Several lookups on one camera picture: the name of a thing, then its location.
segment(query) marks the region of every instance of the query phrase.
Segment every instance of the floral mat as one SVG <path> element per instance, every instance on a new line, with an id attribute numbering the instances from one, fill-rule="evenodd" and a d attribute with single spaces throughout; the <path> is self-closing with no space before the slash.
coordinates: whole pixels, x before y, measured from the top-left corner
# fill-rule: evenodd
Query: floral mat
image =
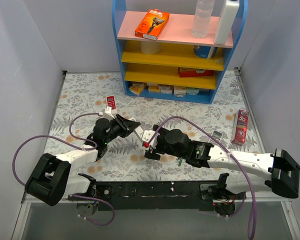
<path id="1" fill-rule="evenodd" d="M 50 129 L 50 135 L 65 139 L 77 146 L 82 141 L 69 134 L 69 124 L 73 118 L 86 113 L 103 111 L 106 96 L 114 95 L 117 112 L 129 119 L 134 117 L 143 130 L 150 130 L 171 116 L 182 116 L 201 126 L 207 132 L 217 130 L 223 134 L 221 142 L 229 149 L 245 152 L 260 152 L 256 136 L 249 122 L 246 143 L 238 146 L 230 143 L 234 127 L 234 117 L 245 104 L 235 73 L 227 71 L 211 105 L 183 101 L 126 96 L 119 72 L 67 74 Z M 79 118 L 72 131 L 79 137 L 87 137 L 93 130 L 96 116 Z M 180 129 L 192 140 L 207 142 L 209 139 L 180 119 L 170 121 L 167 129 Z M 48 139 L 45 153 L 61 154 L 73 150 L 58 141 Z M 144 157 L 145 149 L 137 136 L 116 138 L 108 145 L 108 152 L 98 162 L 87 164 L 72 174 L 86 173 L 97 181 L 177 181 L 177 180 L 217 180 L 221 173 L 229 170 L 221 168 L 196 168 L 171 155 L 161 156 L 160 161 Z"/>

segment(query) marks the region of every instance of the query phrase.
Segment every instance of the red box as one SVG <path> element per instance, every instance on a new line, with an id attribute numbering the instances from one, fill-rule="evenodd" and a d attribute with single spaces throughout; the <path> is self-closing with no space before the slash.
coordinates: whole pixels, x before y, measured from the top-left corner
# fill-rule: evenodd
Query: red box
<path id="1" fill-rule="evenodd" d="M 187 67 L 178 67 L 178 73 L 180 78 L 190 78 L 190 77 L 203 77 L 203 76 L 212 76 L 215 74 L 214 70 L 204 70 L 199 68 L 187 68 Z"/>
<path id="2" fill-rule="evenodd" d="M 149 9 L 142 22 L 136 28 L 136 37 L 157 40 L 169 20 L 170 13 Z"/>
<path id="3" fill-rule="evenodd" d="M 231 143 L 242 146 L 246 142 L 246 134 L 248 128 L 249 112 L 239 110 L 236 113 Z"/>

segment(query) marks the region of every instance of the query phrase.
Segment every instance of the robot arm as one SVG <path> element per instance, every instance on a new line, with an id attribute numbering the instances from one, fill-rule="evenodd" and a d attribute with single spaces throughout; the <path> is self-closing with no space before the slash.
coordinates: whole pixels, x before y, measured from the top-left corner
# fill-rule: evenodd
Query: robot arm
<path id="1" fill-rule="evenodd" d="M 139 122 L 125 119 L 119 114 L 113 117 L 111 108 L 107 108 L 103 116 L 95 122 L 93 133 L 87 137 L 97 144 L 96 149 L 85 150 L 91 149 L 91 143 L 86 141 L 82 150 L 56 156 L 43 154 L 25 184 L 25 191 L 50 206 L 56 205 L 63 196 L 72 194 L 94 197 L 96 180 L 81 173 L 69 177 L 70 173 L 101 159 L 107 152 L 110 141 L 116 137 L 126 138 L 140 126 Z"/>
<path id="2" fill-rule="evenodd" d="M 93 150 L 86 141 L 82 150 L 73 150 L 56 156 L 45 153 L 39 159 L 30 178 L 25 185 L 25 191 L 43 202 L 54 206 L 63 196 L 79 194 L 86 197 L 97 195 L 97 181 L 86 174 L 70 176 L 70 173 L 85 164 L 101 159 L 108 150 L 108 143 L 116 137 L 125 138 L 132 132 L 142 143 L 148 143 L 154 135 L 153 130 L 143 131 L 140 123 L 134 118 L 130 120 L 120 115 L 113 117 L 111 109 L 106 109 L 104 118 L 95 122 L 93 133 L 87 138 L 97 144 Z M 193 167 L 225 168 L 238 171 L 238 165 L 220 147 L 208 142 L 195 141 L 188 138 L 179 129 L 167 130 L 161 128 L 145 152 L 148 159 L 159 160 L 160 155 L 168 154 L 185 159 Z M 275 154 L 253 154 L 232 151 L 233 154 L 253 183 L 256 191 L 273 191 L 286 198 L 297 198 L 299 193 L 300 167 L 284 150 L 277 149 Z M 217 185 L 206 189 L 206 194 L 214 199 L 224 195 L 234 195 L 249 191 L 242 173 L 221 174 Z"/>
<path id="3" fill-rule="evenodd" d="M 153 126 L 152 131 L 144 131 L 142 140 L 146 143 L 158 129 Z M 300 166 L 282 149 L 274 154 L 256 154 L 241 151 L 224 152 L 219 146 L 208 142 L 195 141 L 188 138 L 179 129 L 167 130 L 161 128 L 152 142 L 145 157 L 160 160 L 161 154 L 169 154 L 185 159 L 193 167 L 225 168 L 240 171 L 230 154 L 238 159 L 256 191 L 272 191 L 273 193 L 290 199 L 299 196 Z M 242 172 L 221 174 L 217 186 L 206 190 L 211 197 L 220 199 L 224 195 L 234 195 L 249 191 L 247 180 Z"/>

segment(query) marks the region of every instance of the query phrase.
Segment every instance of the white wall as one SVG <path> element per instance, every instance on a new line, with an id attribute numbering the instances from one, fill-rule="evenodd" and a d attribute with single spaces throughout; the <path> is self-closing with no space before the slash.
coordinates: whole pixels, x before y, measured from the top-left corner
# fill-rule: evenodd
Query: white wall
<path id="1" fill-rule="evenodd" d="M 24 188 L 14 179 L 17 147 L 46 134 L 62 72 L 22 0 L 0 0 L 0 240 L 11 238 Z M 22 150 L 17 172 L 29 177 L 44 140 Z"/>
<path id="2" fill-rule="evenodd" d="M 215 0 L 219 16 L 223 0 Z M 112 0 L 24 0 L 53 56 L 69 72 L 119 71 Z M 197 0 L 126 0 L 130 11 L 195 14 Z M 248 18 L 229 68 L 240 67 L 275 0 L 249 0 Z"/>
<path id="3" fill-rule="evenodd" d="M 275 2 L 242 78 L 266 150 L 285 149 L 300 164 L 300 0 Z M 300 186 L 292 207 L 300 227 Z"/>

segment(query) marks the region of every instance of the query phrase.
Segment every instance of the water bottle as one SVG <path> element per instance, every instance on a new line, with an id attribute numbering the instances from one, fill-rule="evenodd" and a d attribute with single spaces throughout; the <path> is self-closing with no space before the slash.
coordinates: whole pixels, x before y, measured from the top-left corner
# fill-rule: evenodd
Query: water bottle
<path id="1" fill-rule="evenodd" d="M 203 38 L 207 35 L 209 22 L 214 9 L 215 0 L 198 0 L 195 8 L 192 35 Z"/>

